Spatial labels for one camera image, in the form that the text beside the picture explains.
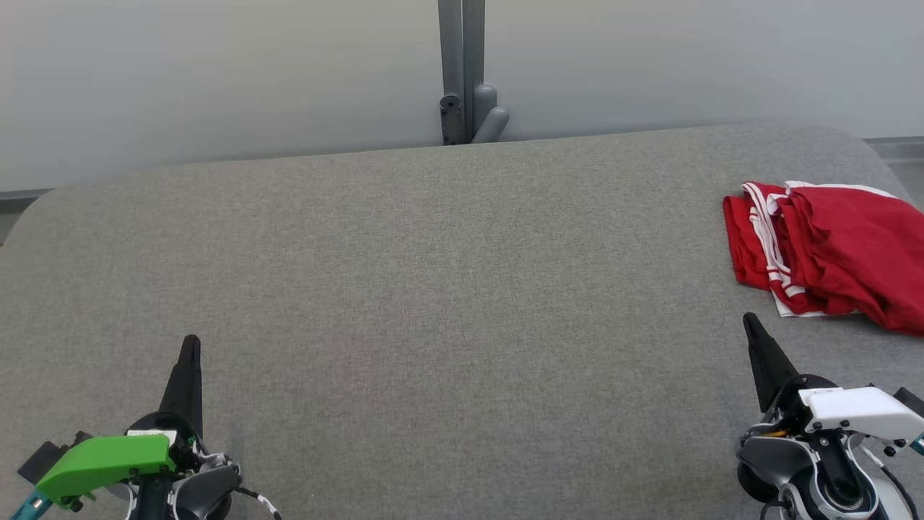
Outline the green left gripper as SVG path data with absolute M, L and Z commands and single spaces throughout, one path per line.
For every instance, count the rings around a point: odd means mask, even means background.
M 196 469 L 194 454 L 204 429 L 201 340 L 183 339 L 159 412 L 150 412 L 123 435 L 97 435 L 67 448 L 37 481 L 44 498 L 63 506 L 68 499 L 94 493 L 142 476 L 179 476 Z

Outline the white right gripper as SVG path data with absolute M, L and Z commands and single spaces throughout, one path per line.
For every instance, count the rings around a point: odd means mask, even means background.
M 922 412 L 875 386 L 846 389 L 815 375 L 799 375 L 759 317 L 744 313 L 743 326 L 766 424 L 790 437 L 819 432 L 861 433 L 885 441 L 916 441 Z

